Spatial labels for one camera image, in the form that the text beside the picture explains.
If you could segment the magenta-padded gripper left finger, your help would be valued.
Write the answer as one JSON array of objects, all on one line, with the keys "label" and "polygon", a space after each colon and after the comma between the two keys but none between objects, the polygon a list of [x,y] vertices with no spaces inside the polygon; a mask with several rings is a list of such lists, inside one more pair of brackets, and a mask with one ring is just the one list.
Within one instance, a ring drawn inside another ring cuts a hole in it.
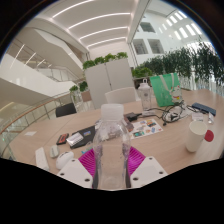
[{"label": "magenta-padded gripper left finger", "polygon": [[58,176],[84,188],[91,188],[95,175],[93,150],[75,158],[74,153],[64,152],[57,158]]}]

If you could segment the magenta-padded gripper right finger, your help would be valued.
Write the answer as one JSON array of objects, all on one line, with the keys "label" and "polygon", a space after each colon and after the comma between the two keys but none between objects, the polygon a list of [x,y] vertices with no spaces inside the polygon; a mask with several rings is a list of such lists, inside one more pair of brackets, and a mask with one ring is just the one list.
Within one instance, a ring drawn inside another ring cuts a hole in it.
[{"label": "magenta-padded gripper right finger", "polygon": [[165,169],[153,157],[146,157],[136,148],[130,149],[127,163],[129,188],[140,188],[167,176]]}]

